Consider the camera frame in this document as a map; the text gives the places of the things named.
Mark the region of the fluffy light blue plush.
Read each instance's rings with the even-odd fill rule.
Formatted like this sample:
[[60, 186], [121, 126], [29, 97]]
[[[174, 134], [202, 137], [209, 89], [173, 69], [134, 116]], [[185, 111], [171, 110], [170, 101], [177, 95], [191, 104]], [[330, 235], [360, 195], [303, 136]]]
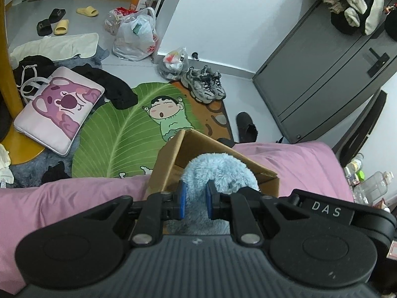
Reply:
[[225, 235], [230, 224], [208, 217], [205, 188], [214, 181], [218, 192], [232, 194], [243, 187], [259, 190], [253, 172], [245, 163], [226, 153], [206, 153], [184, 168], [181, 180], [186, 185], [186, 214], [181, 221], [168, 221], [165, 226], [176, 235]]

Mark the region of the brown cardboard box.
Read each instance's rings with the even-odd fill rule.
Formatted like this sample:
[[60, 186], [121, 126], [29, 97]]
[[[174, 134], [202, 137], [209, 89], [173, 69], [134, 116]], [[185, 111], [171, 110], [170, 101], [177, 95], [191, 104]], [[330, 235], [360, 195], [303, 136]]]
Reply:
[[279, 196], [276, 172], [195, 130], [178, 132], [160, 149], [145, 195], [175, 190], [184, 168], [192, 159], [204, 153], [226, 153], [239, 159], [253, 172], [261, 193]]

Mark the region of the black slipper near bed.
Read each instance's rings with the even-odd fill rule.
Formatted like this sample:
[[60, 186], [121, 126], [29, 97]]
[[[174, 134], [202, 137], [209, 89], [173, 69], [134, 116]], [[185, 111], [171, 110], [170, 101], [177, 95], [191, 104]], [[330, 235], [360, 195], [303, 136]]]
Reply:
[[240, 112], [236, 116], [236, 124], [240, 143], [255, 143], [258, 137], [258, 131], [250, 115], [246, 112]]

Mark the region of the green leaf cartoon rug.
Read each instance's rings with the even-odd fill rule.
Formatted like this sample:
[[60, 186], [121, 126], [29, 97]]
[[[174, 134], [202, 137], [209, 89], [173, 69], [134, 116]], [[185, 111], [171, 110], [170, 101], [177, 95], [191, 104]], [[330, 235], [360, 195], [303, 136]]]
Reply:
[[100, 106], [80, 131], [72, 176], [123, 178], [148, 175], [159, 150], [179, 131], [202, 131], [186, 92], [171, 83], [142, 83], [136, 105]]

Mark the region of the black clothing on floor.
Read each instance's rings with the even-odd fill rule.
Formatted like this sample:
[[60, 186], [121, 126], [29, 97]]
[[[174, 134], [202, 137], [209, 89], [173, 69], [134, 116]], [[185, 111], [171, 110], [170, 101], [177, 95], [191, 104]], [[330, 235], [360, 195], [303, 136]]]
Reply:
[[72, 70], [101, 85], [105, 89], [105, 97], [111, 101], [113, 107], [117, 110], [126, 110], [139, 102], [138, 95], [132, 91], [127, 83], [103, 69], [85, 64], [76, 66]]

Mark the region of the grey sneaker right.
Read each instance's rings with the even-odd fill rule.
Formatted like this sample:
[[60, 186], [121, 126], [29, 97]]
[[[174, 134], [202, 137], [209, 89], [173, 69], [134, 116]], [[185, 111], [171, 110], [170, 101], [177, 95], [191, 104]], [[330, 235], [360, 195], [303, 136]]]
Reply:
[[215, 99], [224, 100], [226, 98], [226, 93], [221, 84], [221, 73], [213, 71], [208, 65], [205, 65], [200, 72], [210, 79], [210, 88], [215, 95]]

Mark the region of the small clear plastic bag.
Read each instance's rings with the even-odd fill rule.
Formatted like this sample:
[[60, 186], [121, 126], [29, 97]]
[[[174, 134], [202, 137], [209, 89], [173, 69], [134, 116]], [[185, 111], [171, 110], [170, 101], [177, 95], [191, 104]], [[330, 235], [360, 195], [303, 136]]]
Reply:
[[158, 64], [160, 76], [168, 81], [177, 81], [188, 70], [189, 60], [185, 47], [177, 48], [166, 54]]

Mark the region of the pink bed sheet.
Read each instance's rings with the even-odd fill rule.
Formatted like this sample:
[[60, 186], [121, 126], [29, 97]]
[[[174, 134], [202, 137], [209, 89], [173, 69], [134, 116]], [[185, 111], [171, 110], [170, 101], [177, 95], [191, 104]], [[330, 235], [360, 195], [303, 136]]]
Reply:
[[[243, 143], [233, 150], [276, 172], [280, 196], [300, 189], [353, 200], [337, 158], [322, 142]], [[27, 234], [122, 195], [141, 200], [148, 180], [144, 175], [124, 179], [74, 178], [34, 188], [1, 189], [1, 290], [14, 295], [25, 286], [14, 254]]]

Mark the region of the black flat board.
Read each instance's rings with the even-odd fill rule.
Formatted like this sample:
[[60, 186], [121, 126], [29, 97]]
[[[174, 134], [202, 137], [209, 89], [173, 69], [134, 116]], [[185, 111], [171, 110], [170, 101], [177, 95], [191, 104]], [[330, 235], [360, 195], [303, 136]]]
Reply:
[[378, 89], [348, 131], [332, 148], [343, 168], [359, 153], [366, 143], [384, 109], [386, 100], [387, 93], [382, 89]]

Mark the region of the grey door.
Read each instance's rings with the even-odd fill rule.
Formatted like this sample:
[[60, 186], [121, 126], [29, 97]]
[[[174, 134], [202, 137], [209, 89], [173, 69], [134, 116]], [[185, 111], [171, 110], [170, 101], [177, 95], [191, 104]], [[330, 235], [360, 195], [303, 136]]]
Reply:
[[345, 119], [385, 84], [396, 41], [380, 24], [370, 36], [346, 35], [317, 2], [253, 78], [283, 136], [312, 141]]

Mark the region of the yellow round table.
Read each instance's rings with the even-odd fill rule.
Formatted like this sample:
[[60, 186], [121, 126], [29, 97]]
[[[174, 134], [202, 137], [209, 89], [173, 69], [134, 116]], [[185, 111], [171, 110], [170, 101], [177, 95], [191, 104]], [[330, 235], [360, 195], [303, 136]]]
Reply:
[[16, 131], [13, 126], [14, 119], [23, 110], [23, 104], [9, 61], [5, 24], [5, 0], [1, 0], [1, 95], [12, 117], [11, 127], [1, 143], [8, 150], [13, 165], [26, 163], [41, 154], [44, 151], [44, 147]]

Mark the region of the large white plastic bag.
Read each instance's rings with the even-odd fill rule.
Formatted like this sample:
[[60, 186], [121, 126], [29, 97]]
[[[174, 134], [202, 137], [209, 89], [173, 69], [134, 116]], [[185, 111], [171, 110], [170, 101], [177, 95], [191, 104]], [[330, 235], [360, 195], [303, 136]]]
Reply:
[[141, 61], [153, 54], [157, 43], [155, 11], [147, 7], [122, 20], [114, 39], [112, 52], [120, 59]]

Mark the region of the cream towel on floor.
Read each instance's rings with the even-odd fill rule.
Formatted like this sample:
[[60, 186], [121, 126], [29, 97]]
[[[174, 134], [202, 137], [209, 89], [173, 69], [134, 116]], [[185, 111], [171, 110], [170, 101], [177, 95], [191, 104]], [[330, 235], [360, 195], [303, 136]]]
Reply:
[[9, 56], [16, 62], [29, 56], [43, 56], [51, 61], [63, 61], [77, 55], [90, 58], [95, 55], [98, 42], [99, 35], [96, 32], [72, 36], [45, 36], [15, 47]]

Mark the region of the yellow slipper near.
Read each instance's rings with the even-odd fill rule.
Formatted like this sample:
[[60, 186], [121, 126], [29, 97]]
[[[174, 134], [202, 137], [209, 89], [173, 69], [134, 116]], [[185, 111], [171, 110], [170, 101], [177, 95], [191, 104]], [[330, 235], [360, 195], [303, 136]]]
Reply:
[[53, 33], [56, 36], [65, 35], [69, 30], [69, 20], [61, 20], [56, 25]]

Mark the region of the yellow slipper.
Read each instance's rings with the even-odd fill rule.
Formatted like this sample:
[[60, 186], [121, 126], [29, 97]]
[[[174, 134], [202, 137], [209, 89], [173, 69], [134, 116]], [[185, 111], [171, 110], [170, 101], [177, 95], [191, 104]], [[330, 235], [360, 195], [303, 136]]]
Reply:
[[61, 20], [56, 25], [53, 33], [56, 36], [65, 35], [69, 30], [69, 20]]
[[97, 9], [95, 9], [92, 6], [77, 8], [76, 12], [80, 15], [85, 15], [89, 18], [94, 18], [99, 14], [99, 11], [97, 11]]

